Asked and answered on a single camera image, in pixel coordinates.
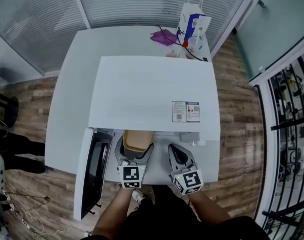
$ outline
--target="wall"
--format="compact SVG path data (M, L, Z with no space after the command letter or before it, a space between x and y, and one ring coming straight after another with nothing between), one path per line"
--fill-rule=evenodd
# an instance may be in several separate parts
M0 86L41 77L38 71L0 37Z

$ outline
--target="shoe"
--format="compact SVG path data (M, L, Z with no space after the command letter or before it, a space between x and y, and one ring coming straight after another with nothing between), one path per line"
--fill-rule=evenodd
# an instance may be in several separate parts
M132 197L138 203L141 203L141 201L146 198L141 191L136 189L133 191Z
M13 211L14 210L14 204L13 203L9 203L9 205L11 206L11 211Z

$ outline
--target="oven door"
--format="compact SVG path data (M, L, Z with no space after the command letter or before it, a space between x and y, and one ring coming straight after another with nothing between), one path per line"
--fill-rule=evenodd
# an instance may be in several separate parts
M86 129L74 193L74 218L81 220L100 201L112 135Z

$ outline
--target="red object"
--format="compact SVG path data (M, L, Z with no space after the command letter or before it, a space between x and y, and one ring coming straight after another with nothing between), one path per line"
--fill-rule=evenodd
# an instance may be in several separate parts
M187 47L188 46L188 41L184 41L182 47Z

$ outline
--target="power strip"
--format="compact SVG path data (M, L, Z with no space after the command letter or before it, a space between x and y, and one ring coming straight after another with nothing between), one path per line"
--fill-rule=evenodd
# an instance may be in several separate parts
M25 220L21 220L21 222L28 228L28 229L30 229L31 227L25 222Z

